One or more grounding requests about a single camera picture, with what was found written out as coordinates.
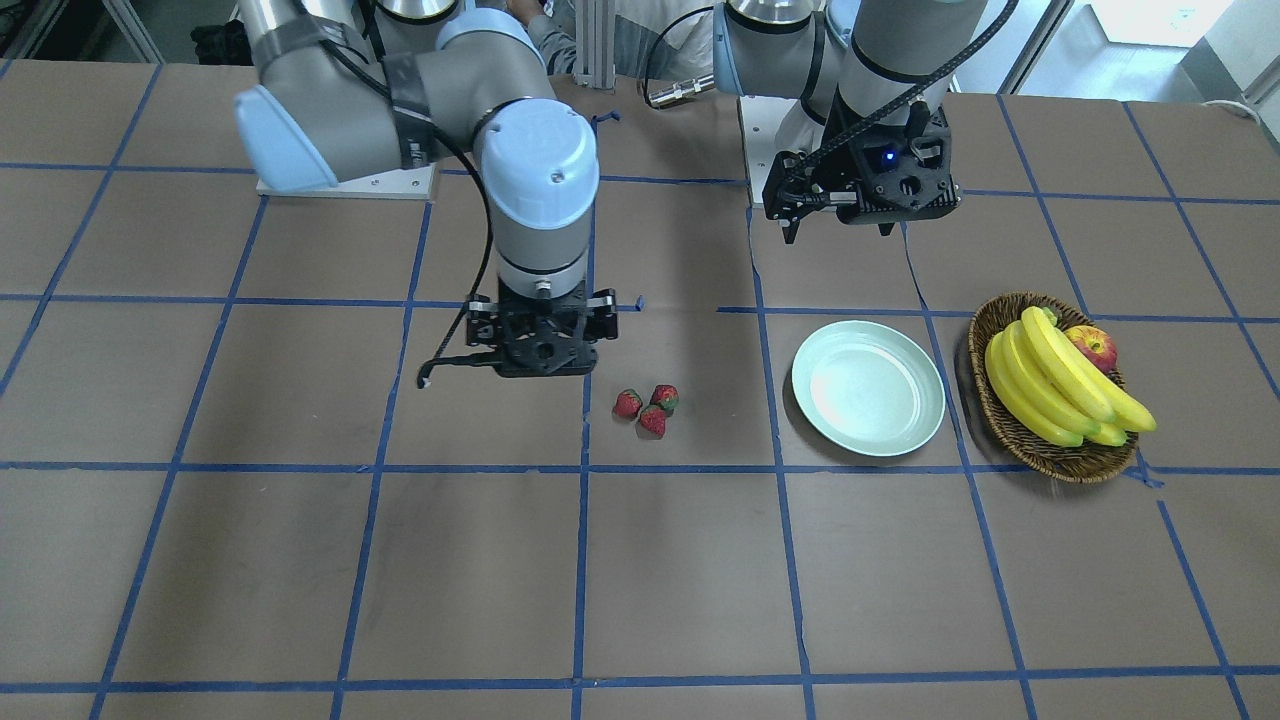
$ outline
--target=light blue joint cap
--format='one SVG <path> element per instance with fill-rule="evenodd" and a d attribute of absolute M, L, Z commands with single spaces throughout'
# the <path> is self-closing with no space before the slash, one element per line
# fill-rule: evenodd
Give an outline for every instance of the light blue joint cap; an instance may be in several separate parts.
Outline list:
<path fill-rule="evenodd" d="M 733 65 L 733 49 L 728 42 L 728 22 L 724 19 L 723 3 L 716 4 L 712 18 L 712 74 L 716 78 L 716 90 L 730 95 L 745 95 L 742 82 L 737 78 L 737 67 Z"/>
<path fill-rule="evenodd" d="M 338 184 L 329 163 L 270 90 L 255 85 L 237 95 L 236 124 L 253 169 L 273 190 L 294 192 Z"/>
<path fill-rule="evenodd" d="M 538 49 L 534 47 L 534 41 L 530 40 L 529 32 L 525 31 L 525 26 L 520 24 L 520 20 L 497 10 L 494 8 L 472 8 L 447 22 L 443 28 L 440 28 L 440 35 L 435 38 L 435 49 L 444 50 L 444 46 L 449 44 L 451 40 L 458 37 L 460 35 L 466 35 L 468 32 L 497 32 L 499 35 L 509 35 L 516 40 L 524 42 L 538 55 Z"/>
<path fill-rule="evenodd" d="M 845 50 L 849 50 L 850 38 L 854 37 L 854 20 L 858 19 L 860 6 L 861 0 L 831 0 L 827 4 L 827 27 L 845 46 Z"/>
<path fill-rule="evenodd" d="M 489 199 L 526 228 L 568 225 L 591 208 L 600 186 L 591 126 L 557 100 L 507 105 L 480 131 L 476 149 Z"/>

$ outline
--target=black cable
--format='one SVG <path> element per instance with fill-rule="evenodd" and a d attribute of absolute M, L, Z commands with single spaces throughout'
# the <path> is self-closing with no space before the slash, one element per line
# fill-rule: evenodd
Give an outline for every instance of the black cable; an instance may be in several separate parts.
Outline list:
<path fill-rule="evenodd" d="M 707 13 L 707 12 L 712 10 L 713 8 L 714 8 L 714 5 L 708 5 L 705 8 L 699 8 L 696 10 L 690 10 L 690 12 L 685 13 L 684 15 L 680 15 L 678 18 L 671 20 L 671 24 L 668 24 L 667 27 L 662 28 L 662 32 L 658 33 L 658 40 L 654 40 L 653 45 L 649 46 L 649 50 L 645 53 L 645 56 L 644 56 L 644 73 L 643 73 L 644 78 L 640 81 L 640 92 L 641 92 L 641 97 L 644 97 L 644 104 L 648 105 L 650 109 L 654 109 L 654 110 L 660 110 L 662 109 L 662 108 L 658 108 L 657 105 L 654 105 L 649 100 L 649 74 L 653 70 L 653 51 L 657 50 L 659 45 L 662 45 L 662 40 L 664 37 L 667 37 L 667 33 L 671 32 L 672 29 L 675 29 L 676 26 L 678 26 L 680 23 L 687 20 L 689 18 L 691 18 L 694 15 L 700 15 L 703 13 Z"/>
<path fill-rule="evenodd" d="M 431 370 L 436 365 L 456 365 L 463 364 L 453 357 L 444 357 L 444 350 L 449 346 L 453 340 L 453 333 L 457 332 L 458 325 L 462 324 L 462 318 L 467 315 L 467 302 L 471 297 L 480 290 L 480 283 L 484 282 L 484 274 L 489 269 L 489 256 L 493 254 L 493 218 L 489 217 L 489 193 L 485 191 L 484 179 L 480 178 L 480 173 L 476 172 L 471 160 L 467 160 L 466 155 L 453 145 L 453 141 L 448 137 L 440 137 L 442 143 L 453 152 L 453 156 L 462 163 L 462 167 L 467 169 L 467 174 L 471 176 L 471 181 L 475 182 L 476 188 L 480 191 L 480 200 L 484 201 L 484 217 L 485 217 L 485 238 L 484 238 L 484 256 L 480 259 L 480 269 L 476 272 L 475 279 L 471 282 L 471 290 L 467 291 L 467 300 L 462 302 L 458 307 L 458 314 L 453 316 L 453 322 L 449 324 L 448 332 L 444 333 L 444 340 L 440 341 L 440 346 L 435 348 L 435 354 L 431 359 L 417 369 L 417 387 L 426 387 L 428 379 L 431 377 Z"/>
<path fill-rule="evenodd" d="M 374 6 L 374 0 L 357 0 L 356 4 L 360 5 L 361 19 L 365 23 L 362 35 L 374 47 L 374 59 L 380 63 L 387 56 L 387 45 L 383 44 L 383 31 L 378 27 L 378 8 Z"/>
<path fill-rule="evenodd" d="M 293 0 L 293 9 L 300 15 L 310 15 L 306 6 L 302 4 L 302 0 Z M 335 44 L 332 40 L 321 40 L 320 46 L 325 50 L 325 53 L 330 58 L 333 58 L 334 60 L 340 63 L 344 68 L 351 70 L 351 73 L 356 76 L 356 78 L 360 79 L 360 82 L 369 86 L 378 95 L 381 95 L 384 99 L 387 99 L 388 102 L 392 101 L 392 91 L 387 86 L 387 83 L 383 83 L 378 81 L 378 78 L 366 73 L 364 68 L 361 68 L 355 63 L 355 60 L 343 54 L 338 44 Z M 460 163 L 462 163 L 462 167 L 466 168 L 467 170 L 467 176 L 471 177 L 471 182 L 474 182 L 476 190 L 480 191 L 480 201 L 484 202 L 484 219 L 485 219 L 484 255 L 480 259 L 480 269 L 476 270 L 475 281 L 471 282 L 471 290 L 467 292 L 467 299 L 470 300 L 470 297 L 475 295 L 477 290 L 480 290 L 480 283 L 484 282 L 484 275 L 489 270 L 489 258 L 493 254 L 493 218 L 489 215 L 489 192 L 485 190 L 484 179 L 480 177 L 480 173 L 476 170 L 475 165 L 471 164 L 471 160 L 467 159 L 466 152 L 462 151 L 458 143 L 454 142 L 448 133 L 434 126 L 433 126 L 433 135 L 435 140 L 440 142 L 440 145 L 443 145 L 454 158 L 458 159 Z M 444 340 L 440 341 L 440 346 L 435 350 L 435 354 L 431 356 L 430 360 L 424 363 L 421 368 L 419 368 L 417 387 L 420 388 L 426 387 L 426 380 L 431 375 L 431 369 L 435 365 L 453 364 L 451 363 L 452 359 L 443 357 L 444 348 L 448 347 L 449 342 L 453 340 L 453 334 L 457 332 L 458 325 L 462 324 L 462 318 L 465 318 L 466 314 L 467 314 L 467 301 L 463 301 L 462 306 L 458 307 L 458 314 L 453 316 L 453 323 L 449 324 L 449 331 L 444 333 Z"/>
<path fill-rule="evenodd" d="M 991 24 L 987 26 L 987 29 L 982 31 L 982 35 L 979 35 L 978 37 L 974 38 L 973 42 L 966 45 L 964 50 L 956 53 L 955 56 L 943 63 L 942 67 L 940 67 L 938 69 L 929 73 L 924 79 L 913 85 L 893 100 L 886 102 L 883 106 L 881 106 L 879 110 L 876 110 L 870 115 L 867 115 L 865 118 L 863 118 L 850 128 L 845 129 L 836 137 L 831 138 L 829 141 L 823 142 L 822 146 L 810 152 L 804 159 L 803 163 L 799 163 L 794 168 L 787 170 L 787 174 L 792 178 L 804 177 L 803 173 L 805 168 L 815 167 L 823 158 L 831 155 L 836 150 L 840 150 L 842 146 L 847 145 L 849 141 L 858 137 L 859 135 L 863 135 L 864 132 L 870 129 L 876 123 L 883 120 L 884 118 L 890 117 L 900 108 L 914 100 L 918 95 L 924 92 L 929 86 L 954 73 L 955 69 L 959 68 L 965 60 L 972 58 L 978 50 L 982 50 L 982 47 L 987 45 L 987 42 L 989 42 L 991 38 L 995 37 L 997 32 L 1000 32 L 1000 28 L 1005 27 L 1005 23 L 1014 14 L 1014 9 L 1016 8 L 1018 8 L 1018 0 L 1007 0 L 1005 3 L 1005 8 L 1000 10 L 998 15 L 996 15 L 996 19 L 993 19 Z"/>

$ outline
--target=blue tape grid line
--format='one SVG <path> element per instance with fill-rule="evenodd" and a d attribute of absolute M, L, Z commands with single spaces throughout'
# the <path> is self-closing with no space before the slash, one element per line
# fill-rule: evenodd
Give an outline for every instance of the blue tape grid line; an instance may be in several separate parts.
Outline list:
<path fill-rule="evenodd" d="M 45 296 L 33 292 L 0 292 L 0 302 L 31 302 L 44 300 Z M 116 302 L 116 304 L 161 304 L 161 305 L 221 305 L 225 297 L 207 295 L 91 295 L 91 293 L 54 293 L 50 302 Z M 457 300 L 375 300 L 361 297 L 236 297 L 234 305 L 278 305 L 278 306 L 315 306 L 315 307 L 425 307 L 438 310 L 457 310 L 462 304 Z M 621 313 L 637 313 L 635 305 L 620 305 Z M 746 305 L 722 305 L 717 313 L 754 315 L 759 309 Z M 867 316 L 902 316 L 923 318 L 972 318 L 972 310 L 919 310 L 911 307 L 768 307 L 763 309 L 765 315 L 867 315 Z M 1115 323 L 1210 323 L 1210 324 L 1240 324 L 1247 325 L 1277 325 L 1280 316 L 1229 316 L 1229 315 L 1126 315 L 1098 313 L 1092 315 L 1096 320 Z"/>
<path fill-rule="evenodd" d="M 1158 195 L 1108 195 L 1098 192 L 1044 192 L 1027 190 L 982 190 L 965 188 L 969 195 L 991 197 L 1046 197 L 1052 200 L 1106 200 L 1116 202 L 1174 202 L 1172 197 Z M 1280 200 L 1248 197 L 1178 197 L 1181 202 L 1193 205 L 1280 205 Z"/>
<path fill-rule="evenodd" d="M 347 612 L 347 630 L 342 639 L 342 655 L 338 660 L 338 679 L 333 689 L 333 702 L 329 710 L 332 720 L 342 717 L 342 705 L 347 692 L 347 676 L 351 673 L 351 656 L 356 647 L 356 629 L 360 625 L 360 606 L 365 594 L 365 579 L 369 577 L 369 556 L 374 546 L 374 527 L 378 521 L 378 501 L 381 496 L 383 475 L 387 465 L 387 447 L 392 437 L 392 420 L 396 418 L 396 400 L 399 396 L 401 380 L 404 375 L 404 355 L 408 351 L 410 331 L 413 327 L 413 307 L 410 301 L 417 292 L 422 275 L 422 258 L 426 254 L 426 236 L 431 225 L 431 204 L 422 208 L 422 222 L 419 225 L 417 249 L 413 252 L 413 269 L 410 273 L 408 290 L 404 295 L 404 314 L 401 319 L 401 347 L 396 360 L 396 377 L 387 392 L 387 406 L 383 410 L 383 429 L 378 437 L 378 454 L 374 460 L 374 477 L 369 483 L 369 506 L 365 514 L 365 532 L 360 541 L 360 560 L 356 565 L 356 580 L 351 591 L 351 606 Z"/>
<path fill-rule="evenodd" d="M 95 470 L 116 473 L 163 473 L 168 462 L 97 462 L 81 460 L 0 460 L 0 470 Z M 371 465 L 308 465 L 300 462 L 178 462 L 179 473 L 289 473 L 289 474 L 369 474 Z M 607 465 L 591 464 L 586 468 L 595 474 L 772 474 L 774 465 Z M 1032 473 L 1027 465 L 970 464 L 964 465 L 783 465 L 788 475 L 827 473 L 832 475 L 963 475 L 965 470 L 975 475 Z M 1280 468 L 1221 468 L 1192 465 L 1147 465 L 1152 473 L 1169 475 L 1221 475 L 1221 477 L 1280 477 Z M 384 473 L 404 475 L 428 474 L 575 474 L 581 465 L 394 465 L 383 466 Z"/>
<path fill-rule="evenodd" d="M 1165 184 L 1165 190 L 1169 192 L 1169 197 L 1174 201 L 1174 208 L 1178 209 L 1178 215 L 1183 219 L 1183 224 L 1187 227 L 1187 233 L 1190 234 L 1192 242 L 1196 243 L 1196 250 L 1201 255 L 1201 260 L 1204 261 L 1204 268 L 1208 269 L 1208 274 L 1213 278 L 1213 284 L 1217 286 L 1217 291 L 1222 295 L 1222 301 L 1226 302 L 1226 309 L 1231 313 L 1231 318 L 1236 320 L 1236 325 L 1240 328 L 1240 334 L 1244 336 L 1244 342 L 1248 343 L 1249 351 L 1253 352 L 1253 359 L 1258 363 L 1258 368 L 1262 370 L 1262 375 L 1266 377 L 1267 384 L 1271 386 L 1271 393 L 1280 400 L 1280 386 L 1276 384 L 1275 375 L 1267 368 L 1266 360 L 1262 359 L 1262 352 L 1258 351 L 1258 346 L 1253 342 L 1253 336 L 1249 333 L 1249 328 L 1245 323 L 1240 322 L 1240 313 L 1235 307 L 1235 302 L 1231 300 L 1231 295 L 1226 292 L 1226 284 L 1222 282 L 1221 275 L 1217 273 L 1217 268 L 1213 266 L 1213 261 L 1208 256 L 1208 251 L 1204 249 L 1204 243 L 1201 242 L 1199 233 L 1196 232 L 1196 227 L 1192 224 L 1192 219 L 1187 215 L 1187 209 L 1183 206 L 1181 199 L 1174 192 L 1174 186 L 1169 182 L 1169 176 L 1165 174 L 1165 169 L 1160 165 L 1160 160 L 1156 158 L 1155 150 L 1151 147 L 1151 142 L 1147 141 L 1146 133 L 1142 132 L 1142 126 L 1138 123 L 1138 118 L 1133 114 L 1133 108 L 1128 102 L 1121 102 L 1125 114 L 1129 117 L 1129 123 L 1133 124 L 1133 129 L 1138 133 L 1138 140 L 1142 141 L 1143 150 L 1147 151 L 1147 156 L 1151 158 L 1151 164 L 1155 165 L 1156 173 L 1160 174 L 1160 182 Z"/>
<path fill-rule="evenodd" d="M 201 167 L 201 165 L 116 165 L 111 168 L 110 165 L 97 165 L 97 164 L 83 164 L 83 163 L 13 163 L 13 161 L 0 161 L 0 170 L 82 170 L 82 172 L 105 172 L 108 169 L 114 169 L 118 173 L 206 173 L 206 174 L 230 174 L 230 176 L 253 176 L 256 172 L 253 168 L 225 168 L 225 167 Z M 454 168 L 445 168 L 440 170 L 440 174 L 445 176 L 466 176 L 466 170 L 460 170 Z M 634 182 L 634 183 L 649 183 L 649 184 L 727 184 L 746 187 L 749 183 L 744 179 L 735 178 L 655 178 L 646 176 L 621 176 L 621 174 L 604 174 L 600 176 L 602 182 Z M 988 197 L 1044 197 L 1044 199 L 1059 199 L 1059 200 L 1102 200 L 1102 201 L 1115 201 L 1115 202 L 1174 202 L 1172 197 L 1161 197 L 1152 195 L 1110 195 L 1110 193 L 1096 193 L 1096 192 L 1034 192 L 1028 190 L 995 190 L 995 188 L 965 188 L 965 193 L 973 196 L 988 196 Z M 1263 206 L 1280 206 L 1280 200 L 1267 199 L 1267 197 L 1178 197 L 1176 201 L 1187 205 L 1263 205 Z"/>
<path fill-rule="evenodd" d="M 160 68 L 156 68 L 156 73 L 152 74 L 151 78 L 152 85 L 155 83 L 155 78 L 159 72 Z M 143 95 L 143 101 L 138 106 L 140 114 L 142 111 L 142 105 L 146 104 L 146 97 L 147 95 Z M 191 404 L 187 407 L 187 416 L 183 420 L 182 432 L 178 436 L 178 445 L 174 447 L 173 457 L 169 461 L 164 484 L 161 486 L 160 496 L 156 500 L 156 509 L 151 518 L 151 525 L 147 529 L 147 538 L 142 546 L 142 555 L 138 559 L 138 566 L 133 574 L 133 583 L 129 587 L 129 594 L 125 598 L 124 610 L 120 614 L 120 621 L 116 625 L 115 638 L 111 641 L 111 650 L 106 657 L 106 666 L 102 669 L 102 679 L 100 682 L 101 687 L 93 696 L 93 705 L 90 708 L 88 715 L 90 720 L 97 720 L 102 714 L 102 705 L 106 702 L 106 688 L 110 687 L 113 682 L 115 666 L 120 660 L 120 651 L 124 648 L 124 638 L 128 635 L 129 625 L 133 621 L 133 611 L 137 609 L 138 594 L 142 592 L 142 582 L 146 579 L 147 568 L 151 564 L 151 553 L 155 550 L 156 538 L 160 534 L 160 524 L 164 520 L 165 509 L 169 506 L 169 496 L 173 493 L 174 479 L 178 477 L 178 466 L 187 450 L 187 441 L 191 438 L 191 428 L 196 423 L 196 411 L 200 409 L 200 401 L 205 395 L 205 388 L 209 386 L 209 375 L 214 368 L 214 359 L 218 356 L 218 348 L 221 346 L 223 336 L 227 332 L 227 322 L 230 319 L 232 309 L 234 307 L 230 299 L 236 297 L 236 292 L 239 291 L 241 281 L 244 278 L 244 268 L 248 266 L 248 259 L 253 252 L 253 243 L 257 240 L 257 232 L 262 227 L 262 217 L 266 214 L 266 197 L 259 201 L 257 213 L 253 217 L 253 224 L 250 228 L 248 238 L 244 241 L 244 250 L 241 252 L 239 264 L 236 268 L 236 275 L 232 278 L 230 288 L 227 291 L 228 301 L 223 305 L 221 316 L 218 319 L 218 327 L 209 343 L 209 352 L 205 354 L 205 365 L 201 368 L 200 379 L 196 382 L 196 389 L 192 393 Z"/>
<path fill-rule="evenodd" d="M 955 433 L 956 451 L 960 455 L 960 466 L 964 471 L 965 482 L 969 484 L 969 500 L 973 503 L 974 516 L 978 520 L 978 530 L 982 534 L 982 546 L 987 555 L 987 566 L 991 570 L 992 584 L 996 589 L 996 600 L 1000 603 L 1000 615 L 1005 623 L 1005 634 L 1009 637 L 1010 655 L 1014 659 L 1015 676 L 1018 679 L 1018 685 L 1023 692 L 1023 705 L 1027 707 L 1028 720 L 1037 720 L 1036 700 L 1032 697 L 1032 685 L 1027 675 L 1027 664 L 1023 661 L 1021 643 L 1018 641 L 1018 629 L 1014 625 L 1014 614 L 1009 606 L 1009 594 L 1005 592 L 1005 580 L 1000 571 L 1000 560 L 996 556 L 996 543 L 991 536 L 991 525 L 987 523 L 987 510 L 982 502 L 982 492 L 978 488 L 978 478 L 974 474 L 973 464 L 969 460 L 969 450 L 964 443 L 960 411 L 952 400 L 951 383 L 947 380 L 947 373 L 945 372 L 945 368 L 947 368 L 947 359 L 942 352 L 942 343 L 938 342 L 938 332 L 934 327 L 933 316 L 929 313 L 929 302 L 924 299 L 924 292 L 920 290 L 920 284 L 915 281 L 908 224 L 901 223 L 900 231 L 902 233 L 902 251 L 906 255 L 908 266 L 911 268 L 911 282 L 915 286 L 915 296 L 920 301 L 922 318 L 924 319 L 925 329 L 929 333 L 929 347 L 933 351 L 933 363 L 938 368 L 943 369 L 943 372 L 938 373 L 938 377 L 942 379 L 942 396 L 946 397 L 947 416 L 951 420 L 951 429 Z"/>
<path fill-rule="evenodd" d="M 617 110 L 611 110 L 605 115 L 591 118 L 591 135 L 599 137 L 600 123 L 607 119 L 621 122 Z M 595 288 L 595 233 L 596 233 L 596 205 L 599 199 L 591 201 L 591 224 L 588 231 L 586 242 L 586 290 Z M 591 491 L 591 374 L 582 378 L 582 445 L 579 452 L 577 468 L 577 546 L 573 565 L 573 688 L 570 698 L 570 719 L 582 717 L 582 688 L 581 678 L 585 674 L 586 656 L 586 560 L 588 560 L 588 529 Z"/>
<path fill-rule="evenodd" d="M 1066 269 L 1066 277 L 1071 281 L 1071 291 L 1075 293 L 1076 307 L 1080 309 L 1085 315 L 1089 314 L 1089 309 L 1084 302 L 1084 293 L 1080 292 L 1080 283 L 1075 278 L 1075 273 L 1071 270 L 1071 260 L 1066 256 L 1066 247 L 1062 246 L 1062 238 L 1057 234 L 1057 225 L 1053 224 L 1053 215 L 1048 211 L 1048 204 L 1044 202 L 1044 196 L 1041 193 L 1039 183 L 1036 181 L 1036 173 L 1032 172 L 1032 164 L 1027 160 L 1027 151 L 1023 149 L 1023 141 L 1018 137 L 1018 129 L 1014 127 L 1014 119 L 1009 115 L 1009 108 L 1005 105 L 1005 99 L 1000 95 L 996 96 L 996 102 L 1000 105 L 1000 114 L 1005 118 L 1005 124 L 1009 127 L 1009 136 L 1014 141 L 1014 149 L 1018 150 L 1018 159 L 1023 163 L 1023 170 L 1027 172 L 1027 181 L 1032 184 L 1032 191 L 1036 193 L 1036 201 L 1041 206 L 1041 214 L 1044 215 L 1044 224 L 1048 225 L 1048 233 L 1053 238 L 1053 247 L 1057 249 L 1057 256 L 1062 260 L 1062 266 Z"/>
<path fill-rule="evenodd" d="M 58 266 L 54 269 L 52 277 L 49 278 L 49 284 L 45 287 L 40 304 L 36 305 L 36 311 L 31 316 L 31 323 L 27 324 L 27 332 L 23 333 L 22 340 L 18 342 L 18 350 L 14 351 L 8 368 L 5 368 L 4 375 L 0 377 L 0 398 L 4 397 L 5 389 L 9 388 L 9 382 L 13 379 L 13 374 L 17 372 L 18 364 L 22 361 L 22 356 L 26 355 L 27 347 L 31 345 L 31 338 L 36 334 L 36 329 L 40 327 L 40 320 L 45 316 L 45 310 L 49 309 L 49 299 L 52 297 L 54 292 L 58 290 L 58 283 L 63 279 L 63 273 L 67 272 L 67 265 L 70 264 L 72 255 L 79 246 L 81 240 L 84 237 L 84 231 L 88 229 L 90 220 L 93 219 L 93 211 L 97 210 L 99 202 L 102 201 L 102 195 L 106 193 L 106 186 L 110 184 L 111 176 L 115 172 L 114 168 L 120 164 L 124 149 L 129 145 L 129 138 L 133 137 L 133 131 L 137 129 L 138 120 L 142 119 L 142 111 L 147 106 L 147 100 L 151 99 L 151 91 L 155 90 L 157 79 L 160 79 L 160 65 L 156 65 L 155 70 L 151 72 L 151 79 L 147 81 L 146 90 L 142 91 L 142 97 L 138 100 L 138 106 L 133 110 L 133 117 L 129 118 L 129 124 L 124 129 L 124 136 L 120 138 L 120 143 L 115 147 L 115 154 L 111 155 L 111 163 L 102 174 L 101 182 L 97 183 L 97 190 L 93 192 L 93 199 L 90 201 L 88 209 L 84 210 L 84 217 L 81 218 L 79 227 L 76 228 L 76 234 L 72 236 L 70 243 L 68 243 L 67 250 L 58 261 Z"/>
<path fill-rule="evenodd" d="M 1240 676 L 1280 676 L 1280 665 L 1236 665 L 1230 667 Z M 1151 665 L 1134 667 L 1046 667 L 1027 670 L 1032 680 L 1078 680 L 1105 678 L 1221 678 L 1219 665 Z M 466 692 L 466 691 L 571 691 L 611 688 L 714 688 L 714 687 L 795 687 L 805 682 L 814 685 L 879 685 L 914 683 L 1007 683 L 1018 680 L 1015 670 L 963 670 L 940 673 L 849 673 L 782 675 L 634 675 L 602 679 L 575 678 L 462 678 L 462 679 L 388 679 L 348 680 L 347 693 L 362 692 Z M 108 694 L 147 693 L 317 693 L 333 692 L 334 680 L 182 680 L 182 682 L 118 682 Z M 0 683 L 0 694 L 86 694 L 100 688 L 99 683 Z"/>
<path fill-rule="evenodd" d="M 746 208 L 746 237 L 751 237 L 753 209 Z M 791 593 L 791 615 L 796 632 L 796 655 L 800 660 L 800 679 L 804 693 L 806 720 L 817 720 L 818 710 L 813 697 L 813 682 L 809 651 L 804 642 L 804 606 L 800 601 L 800 577 L 796 569 L 795 536 L 791 532 L 791 503 L 787 498 L 787 473 L 782 462 L 782 430 L 778 423 L 778 400 L 774 391 L 773 360 L 769 351 L 769 323 L 764 314 L 764 286 L 754 263 L 751 281 L 755 290 L 755 322 L 760 333 L 760 356 L 764 364 L 764 396 L 769 407 L 769 436 L 773 443 L 773 474 L 778 484 L 778 514 L 782 521 L 782 550 L 787 562 L 787 584 Z"/>
<path fill-rule="evenodd" d="M 1183 568 L 1183 575 L 1187 578 L 1187 584 L 1190 587 L 1192 597 L 1196 600 L 1196 609 L 1199 610 L 1201 620 L 1204 621 L 1204 630 L 1208 633 L 1208 639 L 1213 644 L 1213 653 L 1217 655 L 1219 669 L 1222 676 L 1226 678 L 1226 685 L 1231 691 L 1231 698 L 1235 701 L 1235 708 L 1240 712 L 1240 720 L 1249 720 L 1249 710 L 1244 706 L 1244 696 L 1240 694 L 1240 685 L 1235 682 L 1235 670 L 1231 664 L 1226 660 L 1226 651 L 1222 648 L 1222 639 L 1217 635 L 1217 629 L 1213 626 L 1213 619 L 1208 614 L 1208 605 L 1204 602 L 1204 596 L 1199 591 L 1199 584 L 1196 582 L 1196 574 L 1192 573 L 1192 565 L 1187 560 L 1187 553 L 1183 551 L 1183 542 L 1178 538 L 1178 530 L 1174 528 L 1174 519 L 1169 515 L 1169 506 L 1165 505 L 1164 500 L 1156 502 L 1160 507 L 1160 516 L 1165 521 L 1165 529 L 1169 532 L 1169 542 L 1174 544 L 1174 553 L 1178 555 L 1178 564 Z"/>

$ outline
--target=person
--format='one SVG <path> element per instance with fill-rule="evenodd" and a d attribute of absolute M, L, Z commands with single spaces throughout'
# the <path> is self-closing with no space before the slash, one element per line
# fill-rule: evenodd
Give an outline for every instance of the person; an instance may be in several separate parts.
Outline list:
<path fill-rule="evenodd" d="M 577 70 L 572 0 L 552 0 L 550 14 L 539 0 L 507 0 L 507 10 L 529 31 L 547 63 L 547 74 Z M 614 0 L 613 68 L 620 76 L 643 78 L 645 56 L 667 24 L 708 0 Z M 680 81 L 712 70 L 712 14 L 689 18 L 654 47 L 652 79 Z"/>

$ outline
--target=gray jacket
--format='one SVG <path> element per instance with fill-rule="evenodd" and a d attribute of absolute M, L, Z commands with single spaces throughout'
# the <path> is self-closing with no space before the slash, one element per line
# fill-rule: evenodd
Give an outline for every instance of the gray jacket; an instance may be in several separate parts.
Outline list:
<path fill-rule="evenodd" d="M 614 72 L 620 76 L 644 77 L 645 54 L 667 23 L 691 9 L 701 6 L 692 0 L 640 0 L 630 8 L 617 3 L 613 24 Z M 575 27 L 571 0 L 556 0 L 552 17 L 534 18 L 529 36 L 547 64 L 547 74 L 577 70 L 577 44 L 570 36 Z M 710 13 L 680 23 L 653 50 L 649 77 L 687 79 L 710 72 Z"/>

